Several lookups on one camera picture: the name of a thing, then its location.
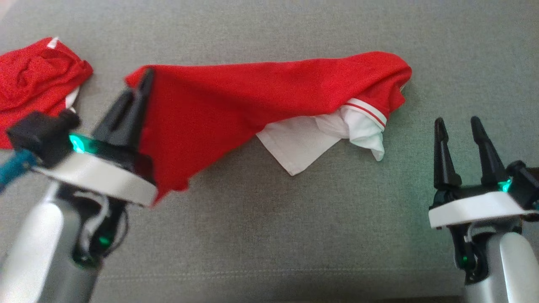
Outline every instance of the green led light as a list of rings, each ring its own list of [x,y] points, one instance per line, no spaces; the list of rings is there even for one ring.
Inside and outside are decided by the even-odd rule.
[[[508,192],[509,187],[511,187],[511,179],[503,182],[498,182],[498,187],[500,188],[500,191]]]
[[[69,135],[69,140],[71,140],[71,144],[73,144],[74,151],[79,154],[84,153],[84,142],[77,135]]]
[[[99,243],[101,243],[101,245],[103,245],[104,247],[109,247],[111,244],[110,239],[106,237],[99,237]]]

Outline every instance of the gray couch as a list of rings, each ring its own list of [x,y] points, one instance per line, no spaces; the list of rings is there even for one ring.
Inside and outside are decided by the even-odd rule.
[[[232,302],[458,295],[447,230],[431,230],[433,122],[456,170],[480,177],[469,119],[505,164],[539,164],[539,5],[533,1],[19,0],[0,53],[59,36],[95,69],[82,87],[88,133],[143,64],[344,57],[381,50],[414,71],[384,133],[386,155],[341,141],[290,177],[253,138],[153,210],[130,209],[94,302]],[[5,160],[8,152],[0,153]],[[26,176],[0,196],[0,254],[47,186]],[[539,248],[539,230],[526,234]]]

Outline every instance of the white lining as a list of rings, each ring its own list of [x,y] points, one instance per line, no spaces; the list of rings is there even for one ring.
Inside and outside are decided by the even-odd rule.
[[[56,44],[58,43],[59,40],[60,40],[60,38],[58,38],[58,37],[52,38],[51,41],[49,41],[49,44],[47,44],[47,47],[50,48],[50,49],[55,49]]]

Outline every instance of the crumpled red cloth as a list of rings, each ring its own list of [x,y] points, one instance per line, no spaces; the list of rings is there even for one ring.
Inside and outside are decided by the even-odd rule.
[[[62,42],[48,47],[51,40],[0,56],[0,148],[11,148],[6,129],[33,111],[59,114],[65,97],[93,73]]]
[[[351,98],[385,116],[404,103],[411,68],[399,56],[369,52],[339,59],[217,66],[142,66],[135,87],[155,70],[140,152],[151,156],[158,198],[184,190],[191,176],[237,148],[266,124],[329,114]]]

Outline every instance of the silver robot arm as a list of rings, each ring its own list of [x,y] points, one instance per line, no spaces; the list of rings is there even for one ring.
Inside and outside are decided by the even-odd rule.
[[[152,79],[148,69],[126,89],[92,139],[70,134],[80,120],[69,110],[34,112],[8,130],[15,155],[0,166],[0,192],[30,170],[52,184],[0,260],[0,303],[90,301],[103,260],[127,234],[127,205],[148,207],[157,195],[151,159],[137,151]]]
[[[2,265],[0,302],[89,302],[102,259],[78,252],[88,203],[53,182],[28,215]]]

